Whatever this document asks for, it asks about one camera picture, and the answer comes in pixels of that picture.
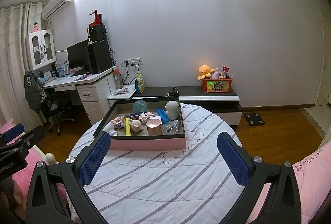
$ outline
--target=air conditioner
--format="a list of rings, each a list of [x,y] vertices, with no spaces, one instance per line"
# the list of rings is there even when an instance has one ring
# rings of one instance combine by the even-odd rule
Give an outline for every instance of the air conditioner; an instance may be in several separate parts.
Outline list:
[[[43,19],[49,19],[56,11],[62,9],[69,4],[71,0],[51,0],[42,10],[41,15]]]

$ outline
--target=red triangular object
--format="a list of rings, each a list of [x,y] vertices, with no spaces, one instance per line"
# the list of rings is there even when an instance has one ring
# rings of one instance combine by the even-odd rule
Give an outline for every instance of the red triangular object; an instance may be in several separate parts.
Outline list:
[[[100,25],[100,24],[101,23],[100,23],[100,19],[98,17],[98,12],[97,12],[97,10],[95,10],[95,12],[94,12],[94,22],[92,22],[90,24],[90,27],[93,27],[94,25]]]

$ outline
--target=chair base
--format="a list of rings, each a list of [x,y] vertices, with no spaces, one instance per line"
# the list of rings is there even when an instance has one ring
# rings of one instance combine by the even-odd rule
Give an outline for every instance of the chair base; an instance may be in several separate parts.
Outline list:
[[[57,129],[57,131],[58,131],[58,135],[60,136],[60,135],[61,135],[60,125],[61,125],[61,123],[64,122],[65,120],[66,120],[66,121],[76,122],[75,119],[73,119],[73,118],[59,118],[58,120],[56,120],[55,122],[53,122],[53,123],[51,124],[51,126],[49,126],[49,131],[52,131],[53,126],[54,126],[54,125],[57,125],[57,126],[58,126],[58,129]]]

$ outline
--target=rose gold jar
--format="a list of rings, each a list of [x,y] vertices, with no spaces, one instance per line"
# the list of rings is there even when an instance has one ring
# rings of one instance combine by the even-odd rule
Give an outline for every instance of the rose gold jar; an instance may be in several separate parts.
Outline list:
[[[157,118],[152,118],[146,123],[148,135],[161,135],[162,134],[162,124],[161,120]]]

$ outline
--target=round table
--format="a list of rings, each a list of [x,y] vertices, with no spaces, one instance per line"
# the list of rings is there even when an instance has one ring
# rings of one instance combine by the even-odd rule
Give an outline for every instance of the round table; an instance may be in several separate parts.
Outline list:
[[[240,196],[238,185],[217,149],[226,131],[241,146],[231,127],[196,105],[181,104],[187,139],[185,150],[109,150],[84,189],[111,224],[219,223]],[[93,141],[92,126],[74,146],[77,156]],[[72,219],[79,218],[70,204]]]

